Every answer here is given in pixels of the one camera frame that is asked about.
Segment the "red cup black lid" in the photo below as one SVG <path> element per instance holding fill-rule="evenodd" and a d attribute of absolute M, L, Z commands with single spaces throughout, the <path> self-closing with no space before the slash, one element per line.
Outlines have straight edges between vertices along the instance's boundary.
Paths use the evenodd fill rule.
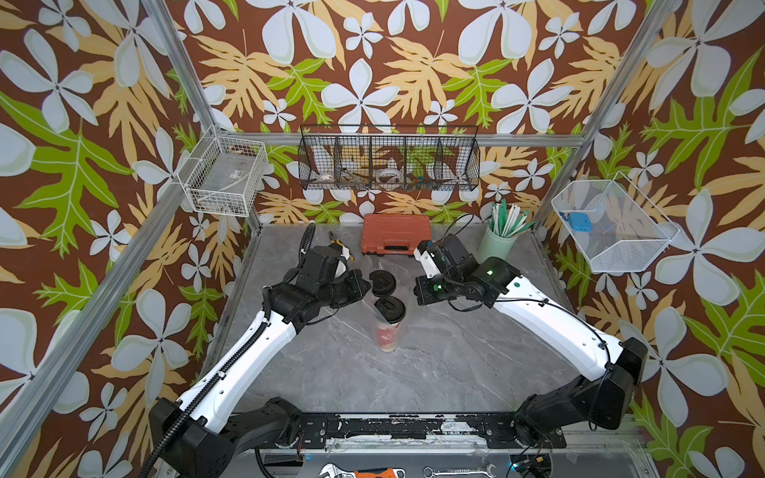
<path fill-rule="evenodd" d="M 396 277 L 391 272 L 383 269 L 370 272 L 373 294 L 380 298 L 394 294 L 396 291 Z"/>
<path fill-rule="evenodd" d="M 394 296 L 386 296 L 376 300 L 375 309 L 377 318 L 373 337 L 380 350 L 392 352 L 398 346 L 402 334 L 406 305 Z"/>

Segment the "clear plastic carrier bag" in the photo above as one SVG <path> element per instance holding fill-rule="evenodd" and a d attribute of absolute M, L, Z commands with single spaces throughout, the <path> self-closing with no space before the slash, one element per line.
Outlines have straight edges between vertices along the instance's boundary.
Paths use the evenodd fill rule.
<path fill-rule="evenodd" d="M 383 269 L 370 272 L 371 290 L 363 299 L 367 322 L 376 346 L 390 353 L 398 347 L 406 326 L 406 303 L 396 296 L 398 281 Z"/>

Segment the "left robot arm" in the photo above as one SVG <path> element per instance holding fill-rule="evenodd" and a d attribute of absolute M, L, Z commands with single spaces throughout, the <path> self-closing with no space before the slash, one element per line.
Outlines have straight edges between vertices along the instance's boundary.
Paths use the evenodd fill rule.
<path fill-rule="evenodd" d="M 261 309 L 235 345 L 178 400 L 159 400 L 151 409 L 155 448 L 141 476 L 163 461 L 182 477 L 218 477 L 237 454 L 275 441 L 299 414 L 286 400 L 233 412 L 265 366 L 304 328 L 322 322 L 323 308 L 338 311 L 372 288 L 350 267 L 349 248 L 339 241 L 316 246 L 315 231 L 314 224 L 306 228 L 297 265 L 263 288 Z"/>

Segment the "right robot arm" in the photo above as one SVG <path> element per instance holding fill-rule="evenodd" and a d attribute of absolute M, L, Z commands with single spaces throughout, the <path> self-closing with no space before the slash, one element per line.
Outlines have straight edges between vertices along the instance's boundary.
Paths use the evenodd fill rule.
<path fill-rule="evenodd" d="M 600 331 L 550 299 L 505 260 L 478 261 L 448 234 L 422 241 L 414 251 L 424 274 L 414 294 L 420 306 L 464 298 L 516 321 L 577 368 L 575 380 L 547 394 L 532 394 L 514 412 L 519 442 L 533 444 L 566 425 L 589 422 L 620 427 L 641 383 L 647 346 Z"/>

